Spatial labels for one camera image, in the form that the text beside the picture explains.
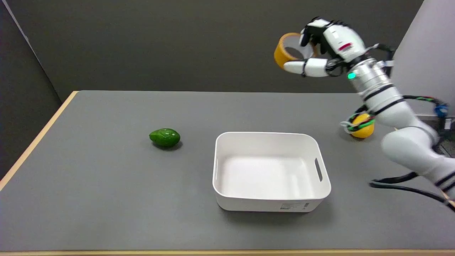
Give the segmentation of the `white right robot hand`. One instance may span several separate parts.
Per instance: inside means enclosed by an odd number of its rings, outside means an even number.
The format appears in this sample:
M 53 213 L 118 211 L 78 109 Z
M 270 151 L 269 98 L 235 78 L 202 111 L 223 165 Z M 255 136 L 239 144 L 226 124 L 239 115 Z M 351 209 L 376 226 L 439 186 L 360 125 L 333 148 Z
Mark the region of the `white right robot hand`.
M 283 70 L 303 77 L 326 77 L 336 75 L 338 67 L 350 69 L 367 60 L 367 50 L 359 34 L 350 25 L 340 20 L 327 21 L 315 17 L 300 32 L 299 45 L 309 43 L 320 46 L 320 53 L 328 53 L 330 59 L 310 57 L 302 60 L 289 60 Z

